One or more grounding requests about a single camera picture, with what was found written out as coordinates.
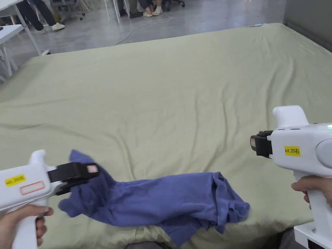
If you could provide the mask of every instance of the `yellow label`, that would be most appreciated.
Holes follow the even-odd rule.
[[[14,176],[12,178],[8,178],[5,180],[5,184],[7,187],[11,187],[14,186],[16,184],[19,184],[21,182],[25,182],[26,178],[24,175],[18,175],[18,176]]]
[[[298,146],[285,146],[286,156],[301,156],[300,147]]]

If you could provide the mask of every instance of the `white shoe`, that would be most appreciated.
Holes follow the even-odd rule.
[[[61,30],[61,29],[64,29],[64,28],[65,28],[65,26],[64,26],[63,24],[61,24],[61,23],[56,23],[56,24],[54,24],[54,25],[52,26],[52,30],[53,30],[53,31]]]
[[[152,13],[152,15],[153,15],[153,16],[159,16],[159,15],[162,14],[162,13],[163,13],[163,10],[156,9],[156,10]]]
[[[148,14],[146,11],[144,11],[143,16],[144,16],[144,17],[152,17],[152,15],[151,15],[151,14]]]

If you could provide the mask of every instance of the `gray wall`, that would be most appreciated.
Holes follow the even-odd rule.
[[[287,0],[284,24],[332,51],[332,0]]]

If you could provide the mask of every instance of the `sneaker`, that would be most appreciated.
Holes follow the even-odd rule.
[[[160,10],[160,9],[156,9],[156,10],[152,13],[152,15],[153,15],[153,16],[159,16],[159,15],[162,14],[162,13],[163,13],[162,10]]]
[[[134,19],[134,18],[141,17],[141,16],[143,16],[143,12],[136,12],[136,13],[130,12],[130,14],[129,14],[130,19]]]
[[[52,26],[52,30],[53,30],[53,31],[61,30],[61,29],[64,29],[64,28],[65,28],[65,26],[64,26],[63,24],[61,24],[61,23],[56,23],[56,24],[54,24],[54,25]]]
[[[119,10],[119,13],[120,13],[120,17],[124,16],[124,15],[127,15],[127,12],[124,9]]]
[[[143,16],[144,16],[144,17],[152,17],[152,15],[151,15],[151,14],[148,14],[146,11],[144,11]]]

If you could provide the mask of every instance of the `pink sticker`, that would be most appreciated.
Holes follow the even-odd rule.
[[[96,165],[89,165],[88,166],[88,172],[89,173],[96,173],[96,172],[98,172],[97,166]]]

